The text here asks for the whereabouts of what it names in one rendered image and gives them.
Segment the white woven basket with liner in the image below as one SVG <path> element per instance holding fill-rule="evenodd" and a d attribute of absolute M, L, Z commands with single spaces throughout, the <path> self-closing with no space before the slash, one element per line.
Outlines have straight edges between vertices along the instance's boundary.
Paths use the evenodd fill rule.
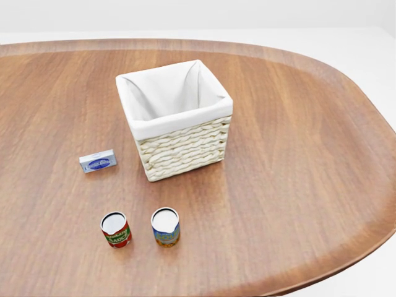
<path fill-rule="evenodd" d="M 150 182 L 224 159 L 233 100 L 202 61 L 120 74 L 116 87 Z"/>

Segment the red tomato sauce tin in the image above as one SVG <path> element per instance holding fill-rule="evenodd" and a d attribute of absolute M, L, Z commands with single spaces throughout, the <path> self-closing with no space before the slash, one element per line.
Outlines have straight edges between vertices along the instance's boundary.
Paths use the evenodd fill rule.
<path fill-rule="evenodd" d="M 114 211 L 106 214 L 100 223 L 100 228 L 113 248 L 121 248 L 132 240 L 132 233 L 125 214 Z"/>

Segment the blue and yellow soup tin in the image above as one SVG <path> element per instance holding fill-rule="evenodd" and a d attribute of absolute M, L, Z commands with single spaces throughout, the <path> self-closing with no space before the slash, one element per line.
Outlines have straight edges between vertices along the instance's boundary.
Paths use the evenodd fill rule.
<path fill-rule="evenodd" d="M 180 239 L 180 221 L 178 212 L 171 207 L 162 207 L 154 211 L 150 219 L 155 241 L 159 246 L 170 248 Z"/>

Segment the small silver and blue box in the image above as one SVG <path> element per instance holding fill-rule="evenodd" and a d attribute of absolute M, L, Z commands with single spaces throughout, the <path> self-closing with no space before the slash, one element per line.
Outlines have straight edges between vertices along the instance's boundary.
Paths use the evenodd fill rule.
<path fill-rule="evenodd" d="M 84 173 L 102 170 L 117 165 L 114 150 L 105 150 L 98 153 L 82 156 L 79 163 Z"/>

